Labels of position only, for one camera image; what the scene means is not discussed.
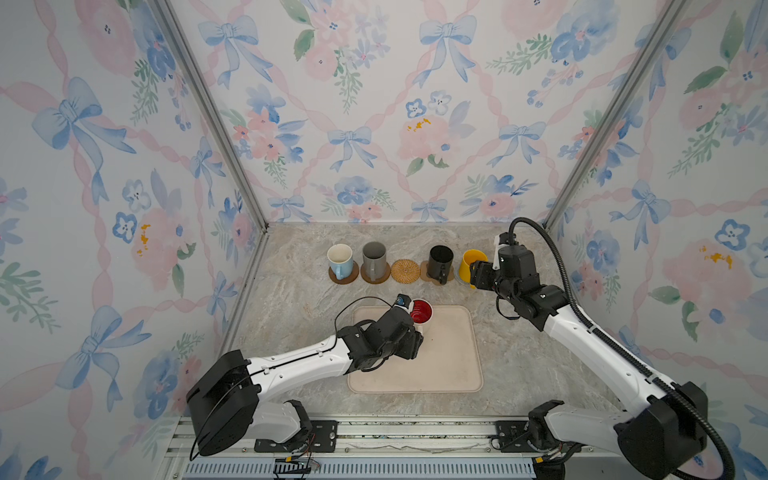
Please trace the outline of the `yellow mug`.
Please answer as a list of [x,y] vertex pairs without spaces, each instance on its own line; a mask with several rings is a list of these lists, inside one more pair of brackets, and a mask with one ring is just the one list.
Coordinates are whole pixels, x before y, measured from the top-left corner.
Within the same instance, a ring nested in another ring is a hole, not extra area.
[[481,250],[470,249],[464,252],[459,266],[460,280],[469,285],[472,289],[474,289],[474,286],[471,285],[471,267],[478,261],[487,262],[487,255]]

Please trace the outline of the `red mug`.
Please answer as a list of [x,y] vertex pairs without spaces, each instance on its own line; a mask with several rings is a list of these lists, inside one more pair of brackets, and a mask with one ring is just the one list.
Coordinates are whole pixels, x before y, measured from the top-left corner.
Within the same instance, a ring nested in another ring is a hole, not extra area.
[[433,318],[432,305],[424,299],[414,299],[410,316],[414,322],[415,329],[426,337],[431,326],[430,321]]

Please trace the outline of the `black mug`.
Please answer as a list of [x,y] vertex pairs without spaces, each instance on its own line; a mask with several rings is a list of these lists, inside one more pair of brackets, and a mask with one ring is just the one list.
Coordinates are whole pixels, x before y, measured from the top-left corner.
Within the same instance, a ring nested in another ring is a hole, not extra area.
[[454,253],[448,246],[436,245],[432,247],[429,252],[428,275],[438,280],[441,285],[445,285],[453,260]]

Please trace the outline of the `cork paw print coaster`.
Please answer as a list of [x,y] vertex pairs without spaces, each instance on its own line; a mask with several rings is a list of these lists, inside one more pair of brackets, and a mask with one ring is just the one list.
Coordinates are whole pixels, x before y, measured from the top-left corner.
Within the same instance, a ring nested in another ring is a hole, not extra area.
[[[441,283],[438,280],[433,279],[432,277],[430,277],[428,275],[428,264],[429,264],[429,262],[427,260],[421,262],[421,264],[420,264],[420,279],[422,281],[430,283],[432,285],[441,286]],[[449,272],[449,275],[448,275],[448,278],[447,278],[447,283],[450,283],[450,282],[452,282],[454,280],[455,280],[455,269],[451,268],[450,272]]]

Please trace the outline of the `rattan woven round coaster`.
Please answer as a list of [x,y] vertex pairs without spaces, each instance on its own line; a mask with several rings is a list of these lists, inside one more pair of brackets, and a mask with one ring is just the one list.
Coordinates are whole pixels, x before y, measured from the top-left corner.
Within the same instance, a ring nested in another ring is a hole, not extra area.
[[391,276],[400,284],[412,284],[420,278],[420,265],[410,259],[399,259],[391,265]]

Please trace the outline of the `plain brown wooden coaster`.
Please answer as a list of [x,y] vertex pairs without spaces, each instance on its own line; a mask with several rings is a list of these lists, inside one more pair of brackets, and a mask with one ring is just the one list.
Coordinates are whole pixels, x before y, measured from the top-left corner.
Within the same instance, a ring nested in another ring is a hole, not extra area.
[[385,281],[387,281],[391,276],[391,265],[387,263],[384,273],[378,278],[371,278],[365,271],[361,272],[361,276],[362,276],[362,279],[369,284],[372,284],[372,285],[382,284]]

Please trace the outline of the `dark wooden coaster white marks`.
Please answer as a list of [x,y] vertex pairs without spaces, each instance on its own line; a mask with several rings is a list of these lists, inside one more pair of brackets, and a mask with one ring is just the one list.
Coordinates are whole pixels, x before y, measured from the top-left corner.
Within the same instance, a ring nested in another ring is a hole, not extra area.
[[345,278],[343,278],[343,279],[338,279],[336,277],[333,269],[332,268],[328,268],[328,276],[329,276],[330,280],[333,283],[338,284],[338,285],[348,285],[348,284],[354,282],[358,278],[359,273],[360,273],[360,268],[359,268],[359,265],[358,265],[357,262],[353,263],[353,267],[352,267],[351,273],[348,276],[346,276]]

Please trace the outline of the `grey mug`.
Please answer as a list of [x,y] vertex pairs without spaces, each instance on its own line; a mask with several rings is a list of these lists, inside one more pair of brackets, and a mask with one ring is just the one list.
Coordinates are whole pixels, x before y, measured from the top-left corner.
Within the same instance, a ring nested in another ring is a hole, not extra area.
[[363,265],[362,271],[365,271],[371,278],[380,277],[385,270],[387,262],[386,247],[378,241],[372,241],[363,247]]

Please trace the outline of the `light blue mug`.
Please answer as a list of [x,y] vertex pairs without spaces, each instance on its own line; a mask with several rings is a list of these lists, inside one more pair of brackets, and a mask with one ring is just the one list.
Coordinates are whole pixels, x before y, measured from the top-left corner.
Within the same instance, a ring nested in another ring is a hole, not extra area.
[[353,267],[353,250],[346,244],[334,244],[327,251],[329,268],[332,268],[338,279],[348,276]]

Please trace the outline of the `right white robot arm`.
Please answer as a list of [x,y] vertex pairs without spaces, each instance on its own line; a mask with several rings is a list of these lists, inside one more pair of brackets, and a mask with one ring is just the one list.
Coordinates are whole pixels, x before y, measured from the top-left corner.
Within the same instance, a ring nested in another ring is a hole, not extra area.
[[500,244],[493,262],[470,266],[470,283],[505,301],[519,319],[565,346],[595,373],[622,405],[619,413],[575,408],[550,400],[528,414],[527,440],[539,450],[562,444],[621,454],[651,479],[663,479],[703,452],[707,397],[695,384],[673,382],[572,304],[556,285],[541,283],[531,251]]

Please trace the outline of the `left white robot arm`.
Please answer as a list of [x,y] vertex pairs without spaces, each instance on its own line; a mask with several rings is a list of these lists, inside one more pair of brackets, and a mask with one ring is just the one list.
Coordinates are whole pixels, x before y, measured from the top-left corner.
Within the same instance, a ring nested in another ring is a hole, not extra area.
[[285,392],[315,381],[368,373],[392,357],[413,360],[424,341],[408,310],[394,306],[308,347],[270,357],[221,356],[191,387],[186,402],[195,441],[190,458],[212,456],[252,434],[286,452],[310,445],[312,422]]

